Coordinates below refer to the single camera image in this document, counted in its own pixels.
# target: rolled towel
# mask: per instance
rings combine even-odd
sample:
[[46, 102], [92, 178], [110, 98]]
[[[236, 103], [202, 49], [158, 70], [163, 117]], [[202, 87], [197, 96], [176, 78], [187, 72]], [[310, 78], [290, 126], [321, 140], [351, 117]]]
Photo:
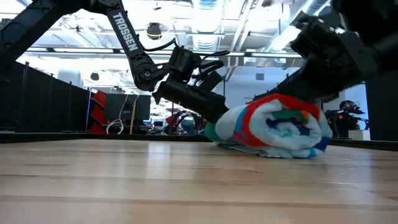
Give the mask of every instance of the rolled towel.
[[273, 94], [227, 111], [206, 135], [217, 145], [270, 158], [323, 154], [332, 137], [325, 115], [313, 103]]

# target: towel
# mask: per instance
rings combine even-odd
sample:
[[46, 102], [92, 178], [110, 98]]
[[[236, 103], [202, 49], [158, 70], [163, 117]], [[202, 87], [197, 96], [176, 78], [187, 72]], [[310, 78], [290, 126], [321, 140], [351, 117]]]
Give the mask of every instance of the towel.
[[332, 137], [315, 104], [281, 94], [233, 108], [205, 132], [219, 146], [286, 159], [322, 155]]

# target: wooden table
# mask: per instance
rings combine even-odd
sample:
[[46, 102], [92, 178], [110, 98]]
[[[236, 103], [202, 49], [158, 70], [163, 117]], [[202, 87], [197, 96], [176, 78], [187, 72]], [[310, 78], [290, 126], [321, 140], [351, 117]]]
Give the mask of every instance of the wooden table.
[[0, 223], [397, 223], [398, 153], [264, 159], [210, 143], [0, 144]]

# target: ceiling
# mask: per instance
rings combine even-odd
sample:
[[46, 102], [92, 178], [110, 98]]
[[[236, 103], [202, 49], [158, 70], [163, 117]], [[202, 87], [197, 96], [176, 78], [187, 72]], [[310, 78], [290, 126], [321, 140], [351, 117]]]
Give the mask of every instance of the ceiling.
[[[0, 0], [0, 18], [14, 18], [30, 2], [31, 0]], [[298, 34], [298, 30], [291, 29], [289, 23], [306, 4], [318, 7], [321, 3], [327, 5], [326, 2], [328, 1], [123, 0], [129, 20], [147, 49], [176, 38], [179, 45], [190, 50], [265, 52], [266, 55], [260, 56], [274, 58], [243, 58], [243, 54], [238, 60], [217, 58], [224, 61], [222, 71], [228, 71], [231, 67], [241, 67], [240, 70], [244, 70], [244, 67], [256, 66], [261, 70], [267, 67], [286, 69], [301, 66], [302, 59], [288, 46], [289, 41]], [[151, 22], [160, 24], [161, 39], [152, 40], [148, 37], [147, 28]], [[55, 77], [61, 69], [79, 70], [85, 86], [119, 85], [136, 89], [125, 56], [108, 54], [109, 49], [121, 49], [121, 44], [108, 18], [80, 10], [60, 18], [18, 62], [28, 61], [31, 67], [52, 73]], [[168, 61], [170, 52], [150, 56], [155, 63], [162, 63]], [[99, 73], [99, 82], [91, 80], [93, 72]]]

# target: black partition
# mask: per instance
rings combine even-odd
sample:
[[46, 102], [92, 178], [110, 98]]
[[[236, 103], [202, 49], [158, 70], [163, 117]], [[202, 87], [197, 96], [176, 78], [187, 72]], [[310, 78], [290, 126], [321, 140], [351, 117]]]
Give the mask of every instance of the black partition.
[[8, 87], [0, 92], [0, 129], [19, 133], [85, 131], [88, 92], [25, 68], [15, 63]]
[[365, 85], [371, 140], [398, 141], [398, 71]]

